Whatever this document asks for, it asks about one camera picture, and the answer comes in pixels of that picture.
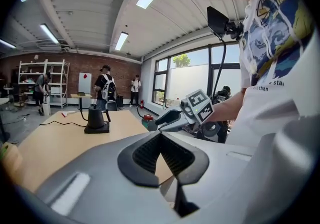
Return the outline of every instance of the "white metal shelf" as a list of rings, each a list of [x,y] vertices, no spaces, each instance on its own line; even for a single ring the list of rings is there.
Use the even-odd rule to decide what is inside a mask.
[[[22,72],[22,66],[43,66],[43,72]],[[59,86],[61,88],[60,93],[52,93],[52,96],[59,96],[60,102],[52,102],[50,105],[54,106],[61,106],[61,109],[63,106],[68,105],[67,102],[67,93],[68,93],[68,74],[69,74],[69,63],[66,63],[65,60],[62,62],[48,62],[46,59],[44,62],[31,62],[31,63],[22,63],[20,61],[19,66],[19,84],[21,85],[34,85],[36,82],[24,82],[21,81],[21,77],[23,75],[41,75],[42,73],[46,73],[47,70],[50,71],[51,75],[60,76],[60,83],[48,83],[50,86]],[[32,95],[31,92],[25,92],[25,95]],[[26,104],[35,104],[34,101],[27,101]]]

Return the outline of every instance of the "gray floor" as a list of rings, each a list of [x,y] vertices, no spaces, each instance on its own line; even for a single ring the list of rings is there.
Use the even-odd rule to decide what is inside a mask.
[[[77,111],[77,107],[78,106],[75,105],[64,107],[63,111]],[[8,142],[15,143],[17,145],[20,144],[34,129],[36,129],[39,126],[39,124],[43,123],[48,118],[46,116],[40,116],[36,107],[31,105],[27,105],[24,108],[19,109],[17,112],[11,112],[6,110],[6,105],[1,106],[1,108],[2,111],[0,111],[0,115],[4,124],[16,122],[4,125],[4,130],[10,133],[10,139],[8,140]],[[141,117],[139,117],[136,108],[129,107],[126,105],[123,107],[122,110],[130,110],[133,113],[133,115],[137,119],[139,119],[139,121],[141,120]],[[57,111],[61,111],[61,108],[55,106],[51,107],[51,114],[54,114]],[[145,114],[152,114],[146,111],[145,109],[139,109],[139,112],[142,116]],[[21,120],[23,116],[26,114],[29,114],[29,116],[27,116],[25,120]]]

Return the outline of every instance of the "person in white shirt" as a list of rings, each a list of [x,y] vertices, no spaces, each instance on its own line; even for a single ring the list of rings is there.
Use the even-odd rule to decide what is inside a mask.
[[[214,105],[208,121],[235,119],[226,143],[257,147],[263,135],[299,118],[284,78],[303,54],[315,23],[303,0],[249,0],[245,14],[241,91]]]
[[[139,104],[139,89],[141,88],[141,81],[139,80],[139,75],[135,76],[135,79],[131,81],[131,101],[130,101],[130,107],[134,104]]]

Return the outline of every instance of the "red brick wall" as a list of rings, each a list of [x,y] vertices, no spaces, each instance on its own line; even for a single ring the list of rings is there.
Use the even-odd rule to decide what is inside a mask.
[[[19,56],[12,56],[0,59],[0,72],[7,76],[8,81],[10,82],[11,70],[19,67],[20,61],[30,62],[34,61],[35,54],[24,54]],[[70,94],[78,93],[78,81],[79,81],[79,72],[87,72],[92,74],[92,96],[94,97],[93,86],[100,75],[100,69],[104,64],[108,64],[111,67],[111,76],[115,79],[115,84],[117,86],[117,92],[119,95],[122,95],[124,99],[130,99],[130,84],[131,80],[135,77],[136,74],[140,74],[141,65],[126,62],[118,59],[94,56],[94,55],[85,55],[85,54],[74,54],[74,53],[42,53],[38,54],[38,62],[43,62],[48,59],[49,62],[62,62],[64,59],[65,62],[70,63],[69,76],[68,76],[68,97]]]

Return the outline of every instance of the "shelving unit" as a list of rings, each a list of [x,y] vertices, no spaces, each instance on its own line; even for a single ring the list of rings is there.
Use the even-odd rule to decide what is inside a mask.
[[[32,70],[32,67],[39,67],[43,66],[43,72],[29,72]],[[68,96],[68,74],[69,74],[69,63],[66,63],[65,60],[62,62],[48,62],[46,59],[44,62],[30,62],[30,63],[22,63],[20,61],[19,65],[19,84],[20,85],[34,85],[36,83],[36,80],[38,77],[49,71],[51,73],[51,78],[54,76],[60,76],[60,83],[48,83],[49,86],[54,86],[51,87],[51,100],[55,99],[56,97],[59,97],[58,102],[51,101],[50,105],[51,106],[61,106],[61,109],[65,106],[68,105],[67,102],[67,96]],[[58,91],[59,93],[54,93],[53,88],[59,88]],[[25,92],[25,95],[32,95],[32,92]],[[25,102],[26,104],[35,104],[35,101],[29,99],[28,101]]]

